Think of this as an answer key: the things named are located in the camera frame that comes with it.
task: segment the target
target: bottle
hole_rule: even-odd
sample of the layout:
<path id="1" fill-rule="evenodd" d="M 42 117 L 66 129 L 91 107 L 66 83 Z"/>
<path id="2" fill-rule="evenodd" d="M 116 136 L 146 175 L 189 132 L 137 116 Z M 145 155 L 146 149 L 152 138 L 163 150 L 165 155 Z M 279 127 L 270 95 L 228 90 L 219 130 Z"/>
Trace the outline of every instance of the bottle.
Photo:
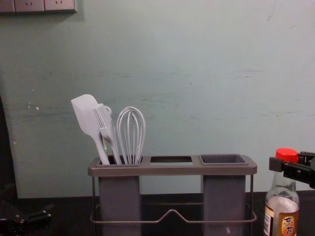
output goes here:
<path id="1" fill-rule="evenodd" d="M 298 163 L 298 153 L 288 148 L 276 151 L 276 158 Z M 296 236 L 299 216 L 299 197 L 295 180 L 275 172 L 271 189 L 266 196 L 264 236 Z"/>

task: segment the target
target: painted wall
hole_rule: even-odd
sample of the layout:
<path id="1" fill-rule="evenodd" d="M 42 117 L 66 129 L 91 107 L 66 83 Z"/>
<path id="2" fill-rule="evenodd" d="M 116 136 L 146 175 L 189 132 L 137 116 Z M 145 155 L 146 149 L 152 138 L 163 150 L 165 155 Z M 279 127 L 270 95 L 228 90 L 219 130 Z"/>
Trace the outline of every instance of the painted wall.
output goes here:
<path id="1" fill-rule="evenodd" d="M 96 148 L 70 103 L 84 93 L 116 117 L 143 111 L 144 154 L 252 157 L 255 191 L 271 184 L 276 148 L 315 150 L 315 0 L 79 3 L 73 15 L 0 17 L 19 197 L 91 194 Z M 198 192 L 198 180 L 146 178 L 142 191 Z"/>

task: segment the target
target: power socket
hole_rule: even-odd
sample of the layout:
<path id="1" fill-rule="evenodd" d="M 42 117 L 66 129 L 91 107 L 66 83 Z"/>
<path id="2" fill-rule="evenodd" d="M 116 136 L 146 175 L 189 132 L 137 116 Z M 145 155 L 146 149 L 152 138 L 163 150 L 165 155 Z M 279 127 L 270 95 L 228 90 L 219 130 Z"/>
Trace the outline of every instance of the power socket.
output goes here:
<path id="1" fill-rule="evenodd" d="M 43 12 L 44 0 L 14 0 L 16 12 Z"/>
<path id="2" fill-rule="evenodd" d="M 14 12 L 13 0 L 0 0 L 0 13 Z"/>
<path id="3" fill-rule="evenodd" d="M 44 0 L 45 11 L 76 11 L 75 0 Z"/>

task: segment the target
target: metal frame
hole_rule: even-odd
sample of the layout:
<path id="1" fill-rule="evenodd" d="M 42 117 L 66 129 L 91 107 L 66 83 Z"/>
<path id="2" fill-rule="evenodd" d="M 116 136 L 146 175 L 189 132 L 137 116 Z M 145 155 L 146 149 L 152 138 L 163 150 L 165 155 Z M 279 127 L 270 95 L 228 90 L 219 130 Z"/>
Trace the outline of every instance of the metal frame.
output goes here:
<path id="1" fill-rule="evenodd" d="M 95 204 L 95 177 L 92 177 L 92 187 L 93 187 L 93 211 L 90 215 L 90 221 L 94 224 L 94 235 L 97 236 L 97 225 L 104 225 L 104 224 L 158 224 L 160 223 L 167 215 L 171 213 L 175 213 L 178 215 L 184 222 L 188 224 L 251 224 L 251 230 L 250 230 L 250 236 L 252 236 L 252 224 L 257 220 L 257 215 L 253 211 L 253 175 L 251 175 L 251 191 L 250 191 L 250 213 L 251 213 L 251 219 L 250 220 L 218 220 L 218 221 L 200 221 L 200 220 L 187 220 L 185 217 L 183 217 L 177 210 L 170 209 L 168 210 L 160 219 L 154 220 L 154 221 L 98 221 L 96 220 L 96 210 L 99 207 L 99 205 L 96 206 Z"/>

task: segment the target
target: bottle label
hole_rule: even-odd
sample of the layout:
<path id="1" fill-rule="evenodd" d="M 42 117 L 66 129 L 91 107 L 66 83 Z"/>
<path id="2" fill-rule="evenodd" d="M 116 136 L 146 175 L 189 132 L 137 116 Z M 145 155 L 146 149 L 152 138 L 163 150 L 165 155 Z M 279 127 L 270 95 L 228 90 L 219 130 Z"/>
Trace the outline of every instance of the bottle label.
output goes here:
<path id="1" fill-rule="evenodd" d="M 279 213 L 276 236 L 296 236 L 299 210 L 293 213 Z M 266 205 L 264 220 L 264 236 L 273 235 L 275 213 Z"/>
<path id="2" fill-rule="evenodd" d="M 272 236 L 272 226 L 274 223 L 274 211 L 266 206 L 265 208 L 265 220 L 264 220 L 264 236 Z"/>
<path id="3" fill-rule="evenodd" d="M 293 213 L 280 213 L 278 220 L 279 236 L 296 236 L 299 211 Z"/>

